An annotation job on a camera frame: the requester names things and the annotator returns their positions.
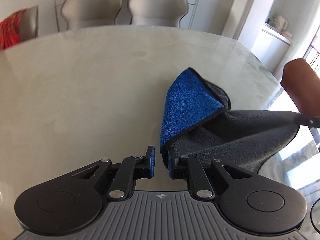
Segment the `left beige dining chair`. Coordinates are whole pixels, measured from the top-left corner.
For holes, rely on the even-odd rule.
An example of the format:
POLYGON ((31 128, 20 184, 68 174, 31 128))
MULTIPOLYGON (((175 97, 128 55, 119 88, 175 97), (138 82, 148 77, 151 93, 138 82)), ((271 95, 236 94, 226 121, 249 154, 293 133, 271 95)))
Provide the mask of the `left beige dining chair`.
POLYGON ((65 0, 61 16, 67 29, 115 25, 123 0, 65 0))

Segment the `brown leather chair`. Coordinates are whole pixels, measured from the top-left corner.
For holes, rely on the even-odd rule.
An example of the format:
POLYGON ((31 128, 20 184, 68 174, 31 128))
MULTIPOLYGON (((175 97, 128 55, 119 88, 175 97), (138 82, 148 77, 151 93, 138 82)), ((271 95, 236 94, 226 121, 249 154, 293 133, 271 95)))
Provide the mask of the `brown leather chair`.
POLYGON ((319 77, 304 59, 285 64, 280 84, 301 114, 319 117, 319 77))

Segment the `chair with red cloth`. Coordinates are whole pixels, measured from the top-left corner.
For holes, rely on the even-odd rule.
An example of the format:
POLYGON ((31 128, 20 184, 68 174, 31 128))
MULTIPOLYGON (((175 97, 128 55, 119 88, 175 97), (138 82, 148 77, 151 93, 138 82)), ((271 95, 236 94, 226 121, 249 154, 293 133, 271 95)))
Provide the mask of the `chair with red cloth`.
POLYGON ((37 38, 38 30, 38 5, 14 12, 1 21, 1 51, 37 38))

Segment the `white kettle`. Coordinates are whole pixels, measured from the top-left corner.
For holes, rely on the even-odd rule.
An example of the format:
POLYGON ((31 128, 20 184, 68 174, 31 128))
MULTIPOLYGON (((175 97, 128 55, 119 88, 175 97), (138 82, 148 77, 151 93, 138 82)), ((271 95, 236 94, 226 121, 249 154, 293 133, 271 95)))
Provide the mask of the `white kettle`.
POLYGON ((285 20, 285 18, 283 18, 283 16, 280 15, 271 17, 268 21, 268 24, 274 29, 277 29, 277 31, 279 32, 285 30, 289 25, 287 20, 285 20))

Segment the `beige dining chair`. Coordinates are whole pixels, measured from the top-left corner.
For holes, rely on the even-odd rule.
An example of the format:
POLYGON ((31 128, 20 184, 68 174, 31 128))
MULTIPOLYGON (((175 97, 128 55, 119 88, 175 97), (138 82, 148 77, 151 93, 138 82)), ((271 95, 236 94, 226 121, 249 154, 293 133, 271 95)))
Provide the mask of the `beige dining chair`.
POLYGON ((128 0, 131 25, 181 26, 181 19, 189 12, 188 0, 128 0))
POLYGON ((61 16, 67 29, 115 25, 123 0, 65 0, 61 16))

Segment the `blue and grey towel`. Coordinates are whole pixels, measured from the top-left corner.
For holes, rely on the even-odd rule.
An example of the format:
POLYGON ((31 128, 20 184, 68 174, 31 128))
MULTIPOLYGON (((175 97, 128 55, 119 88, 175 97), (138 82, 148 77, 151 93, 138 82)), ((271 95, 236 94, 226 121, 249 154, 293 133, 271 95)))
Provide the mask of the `blue and grey towel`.
POLYGON ((298 118, 288 111, 232 110, 223 89, 188 68, 167 92, 160 137, 163 163, 173 163, 173 150, 176 157, 196 157, 203 164, 219 159, 257 173, 295 138, 298 118))

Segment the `right beige dining chair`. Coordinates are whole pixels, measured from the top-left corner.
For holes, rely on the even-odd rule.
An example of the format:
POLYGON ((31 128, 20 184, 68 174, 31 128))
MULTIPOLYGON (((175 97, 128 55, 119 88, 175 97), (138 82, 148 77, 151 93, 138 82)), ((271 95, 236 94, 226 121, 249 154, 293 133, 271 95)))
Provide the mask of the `right beige dining chair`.
POLYGON ((188 0, 128 0, 131 25, 181 26, 181 19, 189 12, 188 0))

